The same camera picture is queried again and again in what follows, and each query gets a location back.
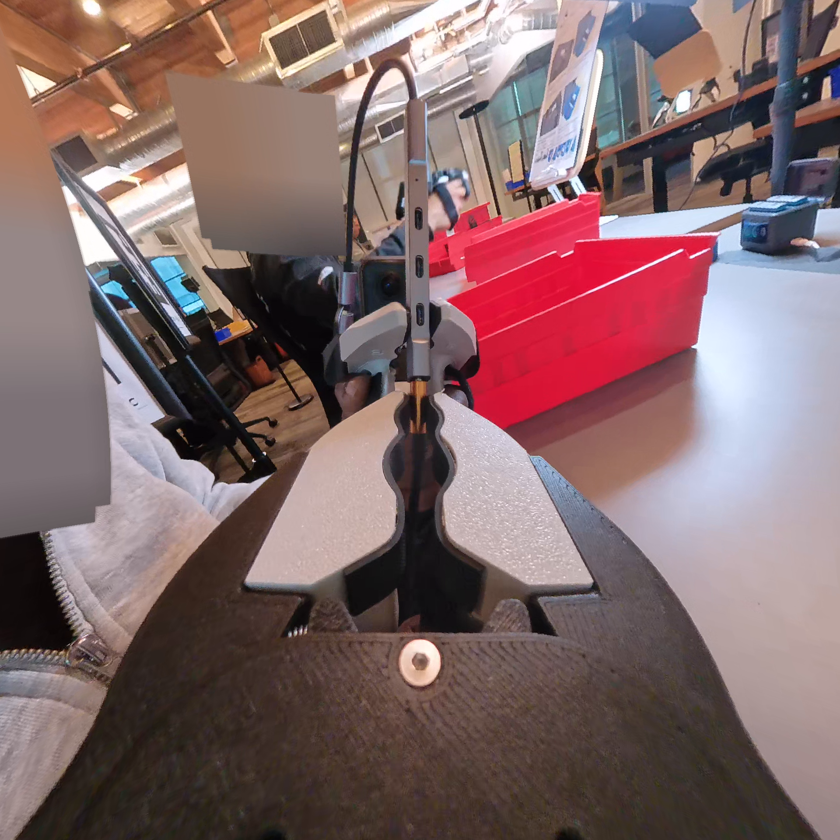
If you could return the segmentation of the long wooden desk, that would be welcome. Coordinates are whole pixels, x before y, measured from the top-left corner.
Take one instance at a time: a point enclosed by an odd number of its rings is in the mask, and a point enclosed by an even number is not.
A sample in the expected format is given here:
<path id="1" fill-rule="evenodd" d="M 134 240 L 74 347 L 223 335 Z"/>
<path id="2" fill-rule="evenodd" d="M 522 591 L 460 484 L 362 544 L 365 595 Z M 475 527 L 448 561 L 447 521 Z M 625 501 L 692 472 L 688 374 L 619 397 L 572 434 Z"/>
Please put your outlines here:
<path id="1" fill-rule="evenodd" d="M 770 105 L 777 85 L 776 77 L 724 98 L 708 107 L 689 112 L 660 128 L 652 129 L 630 141 L 604 149 L 600 162 L 613 170 L 613 199 L 620 196 L 623 168 L 652 161 L 652 196 L 654 211 L 668 211 L 666 164 L 675 155 L 691 151 L 698 141 L 728 136 L 744 124 L 754 129 L 762 120 L 768 123 Z"/>

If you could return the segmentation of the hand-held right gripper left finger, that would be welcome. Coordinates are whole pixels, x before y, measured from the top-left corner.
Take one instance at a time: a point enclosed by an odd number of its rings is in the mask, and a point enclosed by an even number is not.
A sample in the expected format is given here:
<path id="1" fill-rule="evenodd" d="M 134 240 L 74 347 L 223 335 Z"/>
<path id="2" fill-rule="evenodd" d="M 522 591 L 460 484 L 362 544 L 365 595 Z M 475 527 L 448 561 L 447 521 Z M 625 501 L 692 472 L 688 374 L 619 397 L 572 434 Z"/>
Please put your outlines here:
<path id="1" fill-rule="evenodd" d="M 245 588 L 346 599 L 345 573 L 390 544 L 397 492 L 385 456 L 399 435 L 405 394 L 373 402 L 331 428 L 304 459 Z"/>

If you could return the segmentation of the person's left hand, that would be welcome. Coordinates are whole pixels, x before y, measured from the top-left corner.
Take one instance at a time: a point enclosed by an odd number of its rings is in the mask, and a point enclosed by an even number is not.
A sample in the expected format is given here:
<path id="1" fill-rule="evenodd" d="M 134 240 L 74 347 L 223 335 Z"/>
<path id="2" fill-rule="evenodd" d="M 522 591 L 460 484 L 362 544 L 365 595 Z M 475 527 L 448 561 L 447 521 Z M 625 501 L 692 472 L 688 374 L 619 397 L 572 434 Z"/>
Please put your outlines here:
<path id="1" fill-rule="evenodd" d="M 338 408 L 329 420 L 331 428 L 395 391 L 392 383 L 381 374 L 366 372 L 352 374 L 337 383 L 333 395 Z"/>

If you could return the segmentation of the black floor lamp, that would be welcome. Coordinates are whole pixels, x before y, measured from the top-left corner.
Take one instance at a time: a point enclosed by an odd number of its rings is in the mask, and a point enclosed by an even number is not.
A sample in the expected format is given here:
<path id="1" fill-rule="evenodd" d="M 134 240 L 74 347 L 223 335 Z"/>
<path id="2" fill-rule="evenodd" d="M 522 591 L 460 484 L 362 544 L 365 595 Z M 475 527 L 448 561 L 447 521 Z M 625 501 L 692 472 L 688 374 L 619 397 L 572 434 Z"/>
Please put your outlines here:
<path id="1" fill-rule="evenodd" d="M 494 172 L 494 157 L 492 152 L 492 142 L 490 139 L 490 130 L 486 128 L 487 121 L 485 114 L 490 105 L 488 98 L 478 98 L 469 105 L 461 109 L 458 113 L 458 121 L 460 127 L 464 130 L 463 134 L 469 142 L 472 157 L 476 159 L 479 165 L 479 174 L 475 175 L 476 184 L 478 179 L 482 184 L 482 191 L 485 194 L 486 200 L 496 208 L 496 214 L 501 215 L 500 200 L 496 184 Z"/>

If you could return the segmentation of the person's grey hoodie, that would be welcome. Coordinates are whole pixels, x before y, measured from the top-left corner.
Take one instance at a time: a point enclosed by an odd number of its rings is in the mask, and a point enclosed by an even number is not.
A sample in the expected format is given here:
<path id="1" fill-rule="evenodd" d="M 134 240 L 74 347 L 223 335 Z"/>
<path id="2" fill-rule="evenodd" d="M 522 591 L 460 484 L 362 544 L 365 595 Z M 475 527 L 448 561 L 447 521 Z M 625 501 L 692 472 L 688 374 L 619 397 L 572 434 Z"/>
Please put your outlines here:
<path id="1" fill-rule="evenodd" d="M 267 478 L 217 481 L 108 390 L 111 500 L 91 523 L 2 540 L 1 836 L 16 838 L 99 714 L 184 563 Z"/>

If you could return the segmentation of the blue black device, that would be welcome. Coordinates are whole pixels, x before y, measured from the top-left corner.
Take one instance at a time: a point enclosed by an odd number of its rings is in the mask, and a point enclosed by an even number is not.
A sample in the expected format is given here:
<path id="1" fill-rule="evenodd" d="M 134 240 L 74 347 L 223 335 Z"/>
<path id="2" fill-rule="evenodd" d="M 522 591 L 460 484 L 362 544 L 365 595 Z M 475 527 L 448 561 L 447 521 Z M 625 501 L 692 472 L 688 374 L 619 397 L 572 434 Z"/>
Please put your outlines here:
<path id="1" fill-rule="evenodd" d="M 741 248 L 775 256 L 812 241 L 822 204 L 818 196 L 782 195 L 748 205 L 741 216 Z"/>

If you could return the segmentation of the grey usb hub with cable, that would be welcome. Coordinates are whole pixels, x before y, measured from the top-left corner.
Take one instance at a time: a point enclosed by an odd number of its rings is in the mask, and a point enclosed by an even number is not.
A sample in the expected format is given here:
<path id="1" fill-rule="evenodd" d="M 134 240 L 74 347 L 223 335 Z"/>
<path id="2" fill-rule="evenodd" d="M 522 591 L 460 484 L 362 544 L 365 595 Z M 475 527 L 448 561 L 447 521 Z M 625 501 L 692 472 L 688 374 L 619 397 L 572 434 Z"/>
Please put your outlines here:
<path id="1" fill-rule="evenodd" d="M 386 73 L 394 70 L 404 78 L 408 93 L 404 130 L 406 132 L 406 220 L 405 274 L 407 337 L 406 377 L 410 383 L 431 379 L 431 329 L 429 326 L 428 243 L 430 217 L 428 212 L 427 168 L 427 110 L 418 98 L 413 72 L 400 59 L 384 60 L 371 74 L 356 113 L 350 148 L 350 172 L 346 212 L 346 254 L 342 278 L 338 286 L 339 308 L 335 319 L 337 333 L 352 322 L 356 292 L 356 272 L 353 268 L 352 240 L 354 195 L 361 135 L 367 110 L 375 90 Z"/>

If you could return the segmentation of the red plastic bin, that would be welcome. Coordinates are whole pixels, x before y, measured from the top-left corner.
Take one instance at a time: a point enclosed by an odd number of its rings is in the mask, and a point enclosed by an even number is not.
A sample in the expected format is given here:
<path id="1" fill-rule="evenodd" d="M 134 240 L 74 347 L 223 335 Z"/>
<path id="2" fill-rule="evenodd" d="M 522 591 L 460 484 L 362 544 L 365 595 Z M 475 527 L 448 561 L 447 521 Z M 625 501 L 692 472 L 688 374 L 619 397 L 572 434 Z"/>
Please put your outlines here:
<path id="1" fill-rule="evenodd" d="M 507 428 L 694 347 L 718 233 L 581 240 L 450 298 L 479 415 Z"/>
<path id="2" fill-rule="evenodd" d="M 466 209 L 455 227 L 437 232 L 429 246 L 429 276 L 439 277 L 460 270 L 465 265 L 466 248 L 487 238 L 501 226 L 501 216 L 492 216 L 490 203 Z"/>
<path id="3" fill-rule="evenodd" d="M 602 195 L 584 192 L 494 228 L 465 248 L 465 278 L 480 284 L 550 253 L 600 237 Z"/>

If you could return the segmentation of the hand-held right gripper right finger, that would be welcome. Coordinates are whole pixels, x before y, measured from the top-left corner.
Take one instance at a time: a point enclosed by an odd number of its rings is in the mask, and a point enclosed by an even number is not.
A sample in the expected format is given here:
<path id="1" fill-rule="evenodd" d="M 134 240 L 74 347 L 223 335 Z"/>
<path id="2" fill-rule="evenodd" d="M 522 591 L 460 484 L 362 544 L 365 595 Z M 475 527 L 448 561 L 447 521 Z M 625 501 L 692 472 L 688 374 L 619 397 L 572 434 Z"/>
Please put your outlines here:
<path id="1" fill-rule="evenodd" d="M 581 595 L 594 580 L 527 451 L 445 394 L 430 405 L 449 473 L 437 497 L 444 571 L 454 601 Z"/>

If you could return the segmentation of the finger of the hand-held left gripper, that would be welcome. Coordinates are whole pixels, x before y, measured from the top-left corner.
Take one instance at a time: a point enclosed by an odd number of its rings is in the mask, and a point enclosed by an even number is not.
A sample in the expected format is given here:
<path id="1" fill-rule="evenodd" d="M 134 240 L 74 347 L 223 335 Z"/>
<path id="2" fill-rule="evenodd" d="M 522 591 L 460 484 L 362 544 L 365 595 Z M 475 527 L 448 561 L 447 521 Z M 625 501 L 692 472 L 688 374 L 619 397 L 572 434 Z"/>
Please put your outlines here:
<path id="1" fill-rule="evenodd" d="M 353 322 L 339 337 L 339 355 L 351 375 L 386 377 L 407 334 L 407 314 L 398 301 Z"/>
<path id="2" fill-rule="evenodd" d="M 432 369 L 462 369 L 477 354 L 475 325 L 448 301 L 430 302 L 430 314 Z"/>

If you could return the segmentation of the grey cube device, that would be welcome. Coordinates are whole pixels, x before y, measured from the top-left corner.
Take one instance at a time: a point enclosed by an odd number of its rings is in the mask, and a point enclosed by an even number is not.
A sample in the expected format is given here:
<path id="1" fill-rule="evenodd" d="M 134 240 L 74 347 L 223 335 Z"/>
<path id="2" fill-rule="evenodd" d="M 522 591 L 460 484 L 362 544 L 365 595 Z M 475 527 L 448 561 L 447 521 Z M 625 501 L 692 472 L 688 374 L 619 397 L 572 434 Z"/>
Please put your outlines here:
<path id="1" fill-rule="evenodd" d="M 819 157 L 800 159 L 788 164 L 784 194 L 818 197 L 824 203 L 833 200 L 839 179 L 839 159 Z"/>

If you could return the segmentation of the instruction poster on board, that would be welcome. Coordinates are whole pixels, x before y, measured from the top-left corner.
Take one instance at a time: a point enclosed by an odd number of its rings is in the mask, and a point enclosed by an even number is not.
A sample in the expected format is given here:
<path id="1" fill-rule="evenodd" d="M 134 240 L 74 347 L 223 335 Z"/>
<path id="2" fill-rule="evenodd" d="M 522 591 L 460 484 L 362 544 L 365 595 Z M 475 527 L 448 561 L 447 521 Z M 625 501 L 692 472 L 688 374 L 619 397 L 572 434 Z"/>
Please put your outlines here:
<path id="1" fill-rule="evenodd" d="M 562 2 L 529 171 L 535 189 L 572 182 L 587 158 L 603 72 L 606 2 Z"/>

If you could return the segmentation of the dark stand pole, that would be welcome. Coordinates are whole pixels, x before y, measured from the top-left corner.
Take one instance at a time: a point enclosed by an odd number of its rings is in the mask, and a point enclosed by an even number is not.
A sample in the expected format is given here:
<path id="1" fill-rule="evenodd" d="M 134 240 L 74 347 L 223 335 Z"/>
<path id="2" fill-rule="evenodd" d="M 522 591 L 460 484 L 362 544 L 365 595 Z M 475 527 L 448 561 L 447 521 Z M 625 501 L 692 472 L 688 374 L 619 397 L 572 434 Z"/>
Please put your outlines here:
<path id="1" fill-rule="evenodd" d="M 783 1 L 780 9 L 777 81 L 771 109 L 771 195 L 784 193 L 792 161 L 795 113 L 799 97 L 797 67 L 801 40 L 803 1 Z"/>

